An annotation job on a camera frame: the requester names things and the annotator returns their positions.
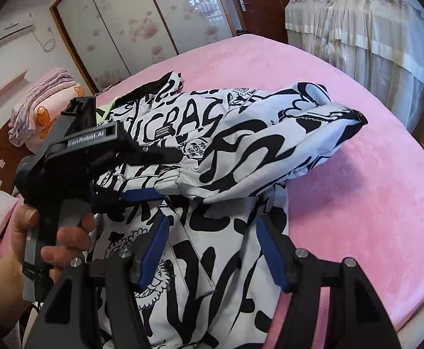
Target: power cord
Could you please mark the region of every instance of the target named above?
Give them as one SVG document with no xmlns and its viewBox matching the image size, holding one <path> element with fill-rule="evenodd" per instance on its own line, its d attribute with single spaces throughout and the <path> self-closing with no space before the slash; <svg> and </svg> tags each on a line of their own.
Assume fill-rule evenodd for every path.
<svg viewBox="0 0 424 349">
<path fill-rule="evenodd" d="M 52 32 L 52 29 L 50 27 L 47 28 L 47 31 L 52 34 L 52 39 L 49 39 L 44 44 L 42 44 L 41 41 L 38 39 L 38 37 L 36 37 L 36 34 L 35 34 L 34 31 L 35 30 L 33 29 L 31 32 L 34 35 L 34 38 L 36 38 L 36 41 L 38 41 L 38 43 L 41 45 L 44 52 L 51 52 L 55 48 L 55 46 L 57 45 L 57 42 L 55 41 L 55 36 L 54 36 L 54 33 Z"/>
</svg>

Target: wardrobe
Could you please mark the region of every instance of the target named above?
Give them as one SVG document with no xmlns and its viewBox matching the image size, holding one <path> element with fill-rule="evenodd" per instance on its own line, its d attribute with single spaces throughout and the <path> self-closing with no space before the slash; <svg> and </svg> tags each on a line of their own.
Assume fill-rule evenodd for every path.
<svg viewBox="0 0 424 349">
<path fill-rule="evenodd" d="M 69 50 L 98 90 L 232 37 L 220 0 L 58 0 L 53 9 Z"/>
</svg>

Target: pink bedspread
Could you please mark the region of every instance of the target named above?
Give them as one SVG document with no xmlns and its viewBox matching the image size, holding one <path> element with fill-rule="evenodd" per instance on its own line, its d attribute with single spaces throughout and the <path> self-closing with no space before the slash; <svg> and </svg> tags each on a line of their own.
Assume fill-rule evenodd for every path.
<svg viewBox="0 0 424 349">
<path fill-rule="evenodd" d="M 170 71 L 184 92 L 297 81 L 324 84 L 332 101 L 365 114 L 369 125 L 327 163 L 288 182 L 290 236 L 319 258 L 358 260 L 399 330 L 424 301 L 424 151 L 370 92 L 292 46 L 245 35 L 167 60 L 98 97 L 110 102 Z M 321 297 L 314 348 L 323 347 L 328 293 Z M 272 348 L 289 297 L 281 295 L 265 348 Z"/>
</svg>

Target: black and white jacket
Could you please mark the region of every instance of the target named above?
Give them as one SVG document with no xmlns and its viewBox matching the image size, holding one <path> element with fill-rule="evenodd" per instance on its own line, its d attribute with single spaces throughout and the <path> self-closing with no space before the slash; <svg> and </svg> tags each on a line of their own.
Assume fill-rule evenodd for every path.
<svg viewBox="0 0 424 349">
<path fill-rule="evenodd" d="M 163 201 L 139 202 L 122 216 L 100 216 L 91 256 L 107 258 L 145 233 L 159 209 L 171 217 L 154 282 L 136 295 L 153 347 L 238 348 L 266 339 L 279 298 L 254 219 L 269 213 L 288 234 L 285 181 L 327 161 L 366 118 L 331 103 L 325 87 L 180 93 L 171 72 L 119 98 L 109 121 L 140 145 L 176 147 L 178 164 L 123 165 L 99 184 L 154 188 Z M 113 347 L 101 288 L 99 319 Z"/>
</svg>

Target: hand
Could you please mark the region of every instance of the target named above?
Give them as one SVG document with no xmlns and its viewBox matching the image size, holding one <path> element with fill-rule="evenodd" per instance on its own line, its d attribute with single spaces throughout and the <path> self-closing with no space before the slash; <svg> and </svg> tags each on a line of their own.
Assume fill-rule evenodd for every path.
<svg viewBox="0 0 424 349">
<path fill-rule="evenodd" d="M 23 205 L 15 215 L 15 221 L 11 234 L 11 246 L 16 260 L 23 264 L 24 246 L 26 236 L 30 228 L 35 228 L 39 223 L 39 212 L 29 206 Z M 94 230 L 95 221 L 92 214 L 87 214 L 81 220 L 81 227 L 63 227 L 57 232 L 57 240 L 62 245 L 57 247 L 43 247 L 41 250 L 42 259 L 53 265 L 49 276 L 55 282 L 62 274 L 63 268 L 74 257 L 83 258 L 82 251 L 87 251 L 91 246 L 89 232 Z"/>
</svg>

